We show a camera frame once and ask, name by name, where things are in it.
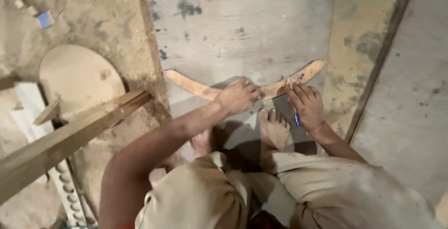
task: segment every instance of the wooden beam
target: wooden beam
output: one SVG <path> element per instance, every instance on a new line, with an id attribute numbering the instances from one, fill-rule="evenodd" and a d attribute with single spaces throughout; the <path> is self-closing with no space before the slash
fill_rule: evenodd
<path id="1" fill-rule="evenodd" d="M 46 106 L 45 109 L 39 114 L 39 116 L 36 117 L 33 124 L 40 125 L 44 122 L 56 118 L 60 111 L 59 100 L 60 99 L 54 100 L 48 106 Z"/>
<path id="2" fill-rule="evenodd" d="M 80 114 L 66 126 L 13 152 L 0 161 L 0 204 L 72 155 L 111 125 L 124 119 L 151 95 L 132 91 Z"/>

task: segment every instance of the bare foot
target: bare foot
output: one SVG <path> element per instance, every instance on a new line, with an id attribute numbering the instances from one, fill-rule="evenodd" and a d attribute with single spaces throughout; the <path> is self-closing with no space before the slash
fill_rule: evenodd
<path id="1" fill-rule="evenodd" d="M 217 151 L 213 138 L 213 129 L 205 130 L 190 140 L 194 157 L 201 157 Z"/>
<path id="2" fill-rule="evenodd" d="M 260 121 L 261 155 L 269 150 L 282 151 L 289 138 L 291 123 L 286 121 L 286 117 L 272 109 L 267 112 L 261 109 L 258 112 Z"/>

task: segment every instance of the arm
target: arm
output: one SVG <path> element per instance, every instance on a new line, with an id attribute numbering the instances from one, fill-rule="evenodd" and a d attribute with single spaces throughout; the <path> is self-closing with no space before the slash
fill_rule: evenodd
<path id="1" fill-rule="evenodd" d="M 140 137 L 115 154 L 101 184 L 99 226 L 120 229 L 133 225 L 151 190 L 149 173 L 193 136 L 226 117 L 254 106 L 260 92 L 243 77 L 215 100 Z"/>
<path id="2" fill-rule="evenodd" d="M 285 88 L 289 100 L 299 115 L 300 126 L 313 136 L 329 156 L 367 163 L 323 121 L 323 102 L 316 88 L 302 83 L 293 84 L 292 89 L 288 86 Z"/>

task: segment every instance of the blue object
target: blue object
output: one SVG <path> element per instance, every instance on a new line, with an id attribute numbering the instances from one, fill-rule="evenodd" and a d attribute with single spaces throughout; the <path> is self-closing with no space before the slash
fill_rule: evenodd
<path id="1" fill-rule="evenodd" d="M 293 88 L 293 84 L 291 83 L 291 80 L 289 80 L 289 86 L 291 87 L 291 89 Z M 297 115 L 296 107 L 294 105 L 293 105 L 293 107 L 294 107 L 294 118 L 296 119 L 296 126 L 300 127 L 299 115 Z"/>
<path id="2" fill-rule="evenodd" d="M 49 11 L 39 14 L 37 16 L 37 20 L 39 20 L 42 28 L 48 28 L 50 25 L 53 24 L 53 18 Z"/>
<path id="3" fill-rule="evenodd" d="M 294 107 L 294 115 L 296 117 L 296 126 L 300 127 L 300 120 L 299 120 L 299 116 L 296 113 L 296 108 Z"/>

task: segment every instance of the hand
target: hand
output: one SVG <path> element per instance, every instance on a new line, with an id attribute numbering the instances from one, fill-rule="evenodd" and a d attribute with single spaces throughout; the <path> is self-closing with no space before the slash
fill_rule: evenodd
<path id="1" fill-rule="evenodd" d="M 242 77 L 220 92 L 213 102 L 219 103 L 227 116 L 232 116 L 249 110 L 259 98 L 260 89 L 253 83 L 246 83 L 246 77 Z"/>
<path id="2" fill-rule="evenodd" d="M 306 131 L 317 128 L 323 121 L 323 102 L 319 91 L 303 83 L 293 84 L 292 89 L 285 85 L 285 89 L 299 115 L 300 126 Z"/>

